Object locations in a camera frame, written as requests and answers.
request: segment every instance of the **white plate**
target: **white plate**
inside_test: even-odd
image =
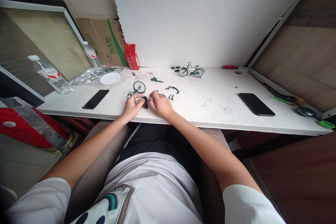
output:
[[[112,73],[103,75],[99,81],[101,84],[111,85],[113,83],[116,83],[119,79],[120,79],[120,74],[112,72]]]

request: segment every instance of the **floor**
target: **floor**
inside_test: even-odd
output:
[[[21,197],[61,158],[0,134],[0,186]]]

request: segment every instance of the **wooden cabinet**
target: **wooden cabinet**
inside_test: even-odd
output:
[[[251,160],[288,224],[336,223],[336,132]]]

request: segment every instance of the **green bicycle model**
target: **green bicycle model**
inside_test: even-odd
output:
[[[187,76],[188,75],[188,68],[191,67],[191,62],[188,63],[187,68],[183,67],[179,70],[179,75],[181,77]],[[190,72],[190,75],[193,75],[196,78],[200,78],[204,74],[204,69],[203,68],[198,68],[199,66],[195,66],[195,69]]]

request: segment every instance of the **green stripe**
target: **green stripe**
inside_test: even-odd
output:
[[[111,207],[111,210],[114,210],[115,209],[115,205],[116,205],[116,200],[114,199],[114,197],[111,197],[112,199],[112,207]]]
[[[110,28],[110,32],[111,32],[111,35],[112,35],[112,39],[113,39],[113,43],[115,45],[115,48],[117,50],[117,53],[119,55],[119,58],[121,60],[121,63],[124,65],[124,66],[127,66],[128,67],[128,62],[125,61],[125,54],[124,52],[122,51],[117,39],[115,38],[115,35],[113,34],[113,31],[112,31],[112,27],[111,27],[111,24],[110,24],[110,20],[107,19],[107,22],[108,22],[108,26]]]

